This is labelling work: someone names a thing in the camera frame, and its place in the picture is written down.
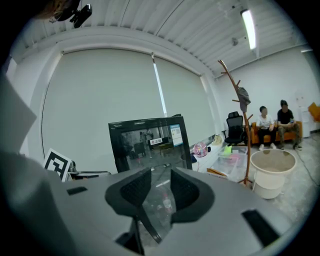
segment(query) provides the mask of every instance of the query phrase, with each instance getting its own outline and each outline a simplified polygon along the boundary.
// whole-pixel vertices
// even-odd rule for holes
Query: ceiling
[[[293,21],[272,0],[81,0],[93,13],[82,27],[114,26],[142,31],[175,44],[204,63],[214,77],[223,60],[229,70],[276,52],[306,44]],[[250,50],[240,15],[251,10],[257,48]],[[23,32],[25,49],[53,35],[74,30],[68,20],[34,21]],[[232,38],[238,41],[233,46]]]

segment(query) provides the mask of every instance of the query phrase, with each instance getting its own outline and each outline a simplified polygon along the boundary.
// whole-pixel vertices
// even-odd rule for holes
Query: roller blind
[[[200,77],[161,58],[155,58],[168,117],[182,114],[189,145],[215,132],[209,100]]]
[[[42,141],[78,171],[116,173],[108,123],[164,117],[150,55],[95,49],[62,56],[49,83]]]

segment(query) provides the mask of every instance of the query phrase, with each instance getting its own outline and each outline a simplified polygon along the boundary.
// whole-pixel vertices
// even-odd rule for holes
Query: sticker
[[[180,124],[170,125],[170,130],[171,130],[171,136],[173,140],[173,146],[176,147],[183,144],[184,142],[182,140]]]
[[[43,168],[57,172],[62,182],[65,182],[70,164],[71,159],[50,148],[44,159]]]
[[[150,139],[150,145],[156,145],[162,143],[162,138]]]

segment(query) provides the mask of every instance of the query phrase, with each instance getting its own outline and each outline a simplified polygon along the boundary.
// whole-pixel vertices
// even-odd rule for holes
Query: black shirt
[[[294,119],[294,115],[290,109],[288,109],[287,113],[283,113],[282,109],[278,111],[278,121],[281,122],[281,124],[286,125],[290,123],[290,119]]]

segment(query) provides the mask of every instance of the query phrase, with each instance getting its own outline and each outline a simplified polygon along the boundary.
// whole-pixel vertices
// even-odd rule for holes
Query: computer monitor
[[[109,123],[118,173],[138,168],[192,170],[183,116]]]

